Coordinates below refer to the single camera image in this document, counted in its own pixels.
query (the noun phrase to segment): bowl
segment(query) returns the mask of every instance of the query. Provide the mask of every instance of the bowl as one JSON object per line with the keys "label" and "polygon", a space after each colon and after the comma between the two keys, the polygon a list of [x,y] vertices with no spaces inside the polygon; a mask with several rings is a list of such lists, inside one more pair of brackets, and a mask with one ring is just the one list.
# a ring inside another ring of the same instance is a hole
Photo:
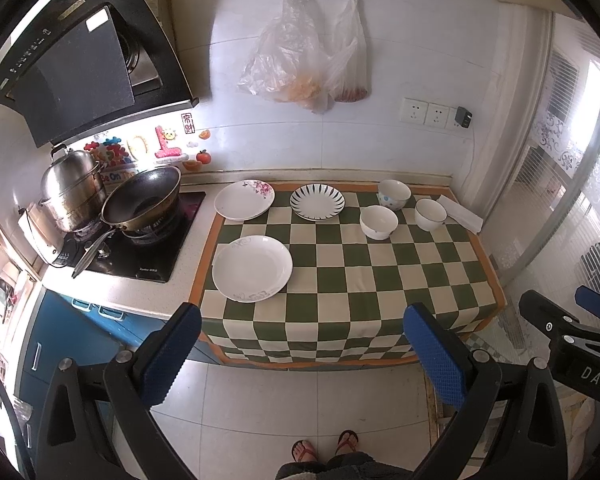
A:
{"label": "bowl", "polygon": [[423,231],[439,228],[446,219],[446,209],[430,198],[421,198],[416,202],[416,224]]}
{"label": "bowl", "polygon": [[378,202],[392,211],[402,209],[411,198],[411,189],[399,180],[383,180],[378,184]]}
{"label": "bowl", "polygon": [[360,212],[360,227],[372,240],[386,240],[398,227],[398,217],[381,205],[370,205]]}

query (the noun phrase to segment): sandal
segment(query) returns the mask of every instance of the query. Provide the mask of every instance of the sandal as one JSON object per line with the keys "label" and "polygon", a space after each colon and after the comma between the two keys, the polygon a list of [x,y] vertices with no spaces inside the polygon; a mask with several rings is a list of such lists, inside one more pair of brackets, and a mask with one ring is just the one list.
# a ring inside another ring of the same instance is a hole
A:
{"label": "sandal", "polygon": [[[300,455],[298,456],[298,459],[296,460],[296,457],[294,456],[294,451],[296,450],[296,446],[298,446],[298,445],[302,446],[304,449],[300,452]],[[305,456],[306,454],[314,457],[312,462],[318,462],[318,456],[316,455],[314,446],[312,446],[312,444],[308,440],[298,440],[295,444],[293,444],[293,446],[291,446],[291,457],[294,459],[294,462],[302,462],[302,457]]]}
{"label": "sandal", "polygon": [[[342,438],[346,435],[349,434],[349,437],[347,437],[346,440],[343,440]],[[349,448],[351,449],[352,452],[354,452],[356,449],[351,445],[349,439],[350,437],[354,437],[356,439],[356,447],[358,446],[358,443],[360,442],[360,439],[358,438],[358,434],[353,431],[353,430],[344,430],[340,436],[338,437],[338,446],[336,447],[336,452],[335,454],[338,454],[339,450],[341,448],[343,448],[344,446],[349,446]]]}

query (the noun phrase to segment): black glass cooktop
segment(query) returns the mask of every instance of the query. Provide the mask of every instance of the black glass cooktop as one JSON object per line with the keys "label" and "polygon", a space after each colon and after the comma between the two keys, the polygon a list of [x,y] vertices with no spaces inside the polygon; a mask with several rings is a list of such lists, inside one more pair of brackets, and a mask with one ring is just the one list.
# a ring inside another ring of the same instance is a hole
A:
{"label": "black glass cooktop", "polygon": [[[120,231],[115,232],[106,240],[108,255],[94,259],[87,270],[149,282],[168,282],[204,197],[203,191],[180,193],[180,217],[177,227],[168,237],[156,244],[144,246]],[[103,225],[102,229],[94,232],[88,240],[78,240],[74,234],[68,234],[62,253],[54,264],[66,262],[66,266],[75,267],[84,254],[85,245],[88,246],[90,240],[95,240],[106,229],[107,226]]]}

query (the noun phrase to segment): electrical outlet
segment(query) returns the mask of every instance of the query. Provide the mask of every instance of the electrical outlet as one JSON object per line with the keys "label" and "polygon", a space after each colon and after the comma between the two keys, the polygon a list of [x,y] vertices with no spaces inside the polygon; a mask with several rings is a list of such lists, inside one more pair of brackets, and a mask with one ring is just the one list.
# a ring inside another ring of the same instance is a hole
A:
{"label": "electrical outlet", "polygon": [[448,106],[429,103],[429,108],[427,109],[427,116],[424,119],[424,123],[427,126],[433,126],[434,128],[444,128],[446,126],[446,119],[448,118],[448,115]]}
{"label": "electrical outlet", "polygon": [[466,128],[463,128],[462,126],[460,126],[460,124],[456,123],[456,112],[458,111],[457,108],[450,108],[449,109],[449,117],[446,120],[446,126],[445,128],[447,130],[465,130]]}
{"label": "electrical outlet", "polygon": [[403,123],[424,124],[429,103],[404,98],[400,107],[400,120]]}

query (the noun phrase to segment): black range hood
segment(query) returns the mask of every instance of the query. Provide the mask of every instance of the black range hood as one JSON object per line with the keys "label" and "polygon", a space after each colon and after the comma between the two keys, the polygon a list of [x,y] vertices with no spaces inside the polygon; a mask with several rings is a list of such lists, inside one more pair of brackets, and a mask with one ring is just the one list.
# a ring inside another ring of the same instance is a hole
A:
{"label": "black range hood", "polygon": [[0,63],[0,104],[38,147],[197,102],[144,0],[51,0]]}

